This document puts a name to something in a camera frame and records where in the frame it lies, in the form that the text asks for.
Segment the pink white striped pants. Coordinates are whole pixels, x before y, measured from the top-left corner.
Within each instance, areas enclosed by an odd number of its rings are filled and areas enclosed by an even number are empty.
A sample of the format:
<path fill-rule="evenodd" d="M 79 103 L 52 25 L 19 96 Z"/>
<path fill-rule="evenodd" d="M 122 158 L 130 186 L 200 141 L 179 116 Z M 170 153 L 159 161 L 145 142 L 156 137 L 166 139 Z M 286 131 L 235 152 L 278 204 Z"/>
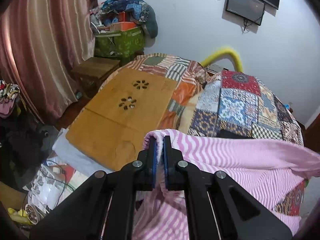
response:
<path fill-rule="evenodd" d="M 175 129 L 155 130 L 144 137 L 143 148 L 157 142 L 157 159 L 163 155 L 163 140 L 169 136 L 172 148 L 201 171 L 221 171 L 231 177 L 271 211 L 292 233 L 300 217 L 282 215 L 276 205 L 304 179 L 319 176 L 319 154 L 274 139 L 224 139 L 187 135 Z M 157 167 L 155 188 L 147 192 L 134 217 L 133 239 L 188 239 L 185 197 L 182 191 L 165 187 L 164 167 Z"/>

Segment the grey folded cloth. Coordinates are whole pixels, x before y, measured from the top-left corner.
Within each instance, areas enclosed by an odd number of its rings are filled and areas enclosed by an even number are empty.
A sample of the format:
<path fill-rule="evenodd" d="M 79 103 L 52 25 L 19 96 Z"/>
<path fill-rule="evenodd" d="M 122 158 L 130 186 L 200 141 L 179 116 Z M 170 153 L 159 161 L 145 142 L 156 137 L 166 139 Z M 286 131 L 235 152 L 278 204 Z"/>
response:
<path fill-rule="evenodd" d="M 69 164 L 71 167 L 88 177 L 100 170 L 105 171 L 106 173 L 113 172 L 76 149 L 66 139 L 67 132 L 68 129 L 61 128 L 57 139 L 52 146 L 52 150 L 64 163 Z"/>

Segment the black folded garment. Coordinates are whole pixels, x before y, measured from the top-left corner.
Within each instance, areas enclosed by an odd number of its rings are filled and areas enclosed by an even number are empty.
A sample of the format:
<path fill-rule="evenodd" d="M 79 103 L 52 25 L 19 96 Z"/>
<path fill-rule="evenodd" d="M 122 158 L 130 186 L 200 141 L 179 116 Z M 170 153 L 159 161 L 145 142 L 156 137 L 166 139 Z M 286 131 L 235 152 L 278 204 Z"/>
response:
<path fill-rule="evenodd" d="M 227 131 L 225 129 L 220 130 L 216 134 L 217 138 L 225 138 L 225 139 L 251 139 L 252 137 L 239 135 L 230 131 Z"/>

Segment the wooden lap desk board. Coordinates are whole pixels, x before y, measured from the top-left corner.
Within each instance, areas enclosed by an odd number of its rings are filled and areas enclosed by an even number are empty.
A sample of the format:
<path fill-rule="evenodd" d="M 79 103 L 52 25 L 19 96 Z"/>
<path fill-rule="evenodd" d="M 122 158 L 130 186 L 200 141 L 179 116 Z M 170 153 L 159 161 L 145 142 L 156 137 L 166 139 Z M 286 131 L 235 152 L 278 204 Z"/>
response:
<path fill-rule="evenodd" d="M 66 138 L 118 171 L 137 159 L 146 133 L 159 128 L 176 86 L 167 77 L 124 68 L 84 107 Z"/>

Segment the small wooden stool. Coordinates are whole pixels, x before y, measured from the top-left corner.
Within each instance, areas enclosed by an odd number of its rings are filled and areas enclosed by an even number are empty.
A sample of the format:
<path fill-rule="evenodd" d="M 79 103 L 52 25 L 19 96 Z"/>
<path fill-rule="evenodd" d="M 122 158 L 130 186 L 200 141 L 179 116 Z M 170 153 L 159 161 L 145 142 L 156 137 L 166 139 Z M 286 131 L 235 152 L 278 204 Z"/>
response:
<path fill-rule="evenodd" d="M 91 98 L 92 90 L 97 91 L 102 83 L 119 67 L 119 60 L 92 57 L 75 66 L 72 73 L 80 83 L 80 91 L 83 96 Z"/>

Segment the green storage bag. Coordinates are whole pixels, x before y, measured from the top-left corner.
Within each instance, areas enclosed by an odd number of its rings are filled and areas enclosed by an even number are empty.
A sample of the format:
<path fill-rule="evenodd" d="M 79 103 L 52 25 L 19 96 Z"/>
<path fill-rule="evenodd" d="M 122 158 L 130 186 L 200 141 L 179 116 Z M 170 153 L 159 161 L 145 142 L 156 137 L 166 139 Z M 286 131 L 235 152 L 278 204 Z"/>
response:
<path fill-rule="evenodd" d="M 145 46 L 144 31 L 135 27 L 126 31 L 95 34 L 94 55 L 96 57 L 129 57 Z"/>

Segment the orange cardboard box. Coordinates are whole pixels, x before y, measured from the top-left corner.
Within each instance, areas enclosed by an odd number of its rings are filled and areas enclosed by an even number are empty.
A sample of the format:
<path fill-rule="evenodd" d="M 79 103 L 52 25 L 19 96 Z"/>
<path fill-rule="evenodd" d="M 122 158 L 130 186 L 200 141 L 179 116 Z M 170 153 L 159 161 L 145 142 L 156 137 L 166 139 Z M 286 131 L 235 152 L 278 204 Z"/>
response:
<path fill-rule="evenodd" d="M 136 28 L 137 25 L 134 22 L 117 22 L 112 23 L 109 27 L 110 31 L 127 31 Z"/>

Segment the red striped curtain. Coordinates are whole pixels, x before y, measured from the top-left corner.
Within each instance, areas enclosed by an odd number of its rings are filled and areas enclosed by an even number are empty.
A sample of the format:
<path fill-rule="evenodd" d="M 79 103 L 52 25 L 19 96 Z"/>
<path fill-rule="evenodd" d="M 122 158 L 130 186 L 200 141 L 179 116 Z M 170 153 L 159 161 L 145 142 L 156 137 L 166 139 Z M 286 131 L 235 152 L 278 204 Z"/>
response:
<path fill-rule="evenodd" d="M 89 11 L 98 0 L 1 0 L 1 77 L 42 122 L 77 101 L 72 69 L 91 58 Z"/>

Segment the pile of patterned clothes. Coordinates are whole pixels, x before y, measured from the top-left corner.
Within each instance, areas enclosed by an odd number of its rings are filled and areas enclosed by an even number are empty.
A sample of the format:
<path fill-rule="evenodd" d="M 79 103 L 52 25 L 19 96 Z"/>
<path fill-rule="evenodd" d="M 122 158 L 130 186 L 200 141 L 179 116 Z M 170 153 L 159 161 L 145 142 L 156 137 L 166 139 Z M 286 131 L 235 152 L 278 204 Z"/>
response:
<path fill-rule="evenodd" d="M 120 22 L 118 17 L 122 12 L 125 13 L 127 22 L 141 26 L 149 38 L 157 37 L 158 24 L 155 11 L 143 0 L 106 0 L 91 10 L 90 20 L 96 27 L 110 27 L 111 24 Z"/>

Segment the yellow foam padded rail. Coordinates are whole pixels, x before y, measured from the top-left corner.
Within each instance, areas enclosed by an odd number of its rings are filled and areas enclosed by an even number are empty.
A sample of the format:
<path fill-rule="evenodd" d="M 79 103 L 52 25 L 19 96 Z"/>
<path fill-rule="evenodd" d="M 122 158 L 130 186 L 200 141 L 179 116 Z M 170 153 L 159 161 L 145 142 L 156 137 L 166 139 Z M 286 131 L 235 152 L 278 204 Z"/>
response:
<path fill-rule="evenodd" d="M 236 72 L 244 72 L 243 64 L 240 58 L 239 53 L 231 47 L 222 47 L 211 55 L 209 55 L 206 59 L 201 61 L 201 65 L 203 67 L 207 67 L 210 64 L 219 61 L 221 59 L 229 59 L 229 61 L 233 62 L 234 69 Z"/>

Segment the small black wall monitor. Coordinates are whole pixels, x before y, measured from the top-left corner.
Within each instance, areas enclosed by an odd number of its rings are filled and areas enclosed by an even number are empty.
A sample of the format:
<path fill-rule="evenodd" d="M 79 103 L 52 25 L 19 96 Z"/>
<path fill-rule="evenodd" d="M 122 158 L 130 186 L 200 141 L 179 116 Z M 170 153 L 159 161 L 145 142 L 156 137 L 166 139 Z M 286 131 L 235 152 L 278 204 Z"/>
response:
<path fill-rule="evenodd" d="M 226 11 L 260 26 L 265 3 L 261 0 L 227 0 Z"/>

